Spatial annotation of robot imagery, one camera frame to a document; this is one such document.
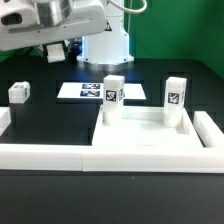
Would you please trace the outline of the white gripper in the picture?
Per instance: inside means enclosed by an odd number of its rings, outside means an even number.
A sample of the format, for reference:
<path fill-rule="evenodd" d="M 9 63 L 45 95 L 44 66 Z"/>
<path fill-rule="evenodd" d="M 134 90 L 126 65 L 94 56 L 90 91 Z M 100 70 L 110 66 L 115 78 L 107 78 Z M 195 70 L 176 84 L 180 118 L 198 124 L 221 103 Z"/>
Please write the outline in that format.
<path fill-rule="evenodd" d="M 101 33 L 106 0 L 0 0 L 0 50 Z"/>

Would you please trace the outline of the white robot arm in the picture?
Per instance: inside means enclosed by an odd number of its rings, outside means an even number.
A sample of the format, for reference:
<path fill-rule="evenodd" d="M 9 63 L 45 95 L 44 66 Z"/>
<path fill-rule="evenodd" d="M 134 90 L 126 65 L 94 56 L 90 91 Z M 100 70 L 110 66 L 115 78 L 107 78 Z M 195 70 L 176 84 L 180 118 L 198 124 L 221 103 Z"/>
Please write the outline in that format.
<path fill-rule="evenodd" d="M 95 70 L 118 70 L 133 63 L 125 0 L 0 0 L 0 51 L 34 47 L 50 63 L 61 62 L 76 42 L 78 65 Z"/>

